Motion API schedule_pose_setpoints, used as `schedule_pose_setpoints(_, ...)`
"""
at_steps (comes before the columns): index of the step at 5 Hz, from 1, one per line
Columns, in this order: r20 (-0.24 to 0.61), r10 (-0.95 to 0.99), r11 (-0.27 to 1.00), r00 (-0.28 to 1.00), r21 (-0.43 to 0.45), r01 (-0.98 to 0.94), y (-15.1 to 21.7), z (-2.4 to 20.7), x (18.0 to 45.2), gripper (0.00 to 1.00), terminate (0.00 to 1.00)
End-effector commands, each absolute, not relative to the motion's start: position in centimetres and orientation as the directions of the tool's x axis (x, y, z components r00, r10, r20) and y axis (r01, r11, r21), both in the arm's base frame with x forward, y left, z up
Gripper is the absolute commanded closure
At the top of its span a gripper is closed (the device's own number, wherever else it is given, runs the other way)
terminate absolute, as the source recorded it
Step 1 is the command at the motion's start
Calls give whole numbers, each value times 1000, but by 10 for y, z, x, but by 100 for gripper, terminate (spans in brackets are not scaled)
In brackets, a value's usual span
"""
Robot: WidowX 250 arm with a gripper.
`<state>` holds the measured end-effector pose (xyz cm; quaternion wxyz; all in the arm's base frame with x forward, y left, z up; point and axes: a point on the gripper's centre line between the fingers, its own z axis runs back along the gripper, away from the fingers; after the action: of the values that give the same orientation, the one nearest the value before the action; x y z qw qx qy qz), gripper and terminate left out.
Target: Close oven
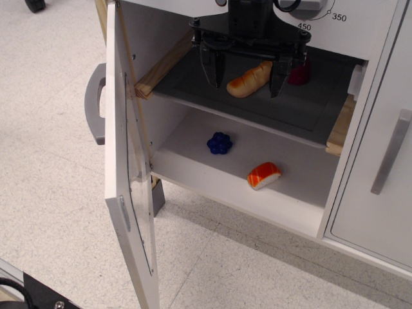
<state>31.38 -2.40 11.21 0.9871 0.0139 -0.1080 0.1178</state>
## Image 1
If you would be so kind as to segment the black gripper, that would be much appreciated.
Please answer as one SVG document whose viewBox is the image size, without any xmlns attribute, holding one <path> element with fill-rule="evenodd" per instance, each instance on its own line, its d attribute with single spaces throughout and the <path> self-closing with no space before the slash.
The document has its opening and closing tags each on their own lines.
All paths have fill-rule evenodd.
<svg viewBox="0 0 412 309">
<path fill-rule="evenodd" d="M 228 54 L 272 62 L 270 98 L 280 95 L 292 71 L 293 59 L 302 62 L 312 36 L 282 21 L 278 9 L 290 13 L 300 1 L 284 6 L 279 1 L 229 1 L 228 12 L 195 17 L 189 23 L 194 31 L 192 45 L 198 49 L 207 82 L 219 88 Z"/>
</svg>

